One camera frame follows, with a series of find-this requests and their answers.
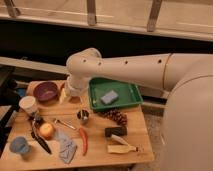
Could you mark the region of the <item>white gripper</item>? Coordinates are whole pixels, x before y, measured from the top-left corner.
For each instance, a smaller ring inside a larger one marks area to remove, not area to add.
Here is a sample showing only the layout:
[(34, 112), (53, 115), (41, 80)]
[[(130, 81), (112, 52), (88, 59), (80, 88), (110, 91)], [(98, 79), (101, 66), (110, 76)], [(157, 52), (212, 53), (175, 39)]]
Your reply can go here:
[(67, 94), (70, 97), (80, 97), (87, 90), (87, 88), (87, 79), (77, 76), (68, 76), (65, 83), (65, 88), (62, 88), (61, 90), (59, 103), (62, 104), (64, 101), (66, 101), (68, 97)]

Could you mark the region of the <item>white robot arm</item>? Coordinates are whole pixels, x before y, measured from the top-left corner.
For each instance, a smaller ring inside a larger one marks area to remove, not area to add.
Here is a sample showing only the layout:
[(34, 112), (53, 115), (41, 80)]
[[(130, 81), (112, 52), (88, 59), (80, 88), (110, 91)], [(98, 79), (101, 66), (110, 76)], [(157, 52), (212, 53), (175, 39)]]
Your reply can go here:
[(103, 58), (95, 48), (66, 61), (69, 96), (93, 77), (169, 92), (159, 171), (213, 171), (213, 54), (168, 53)]

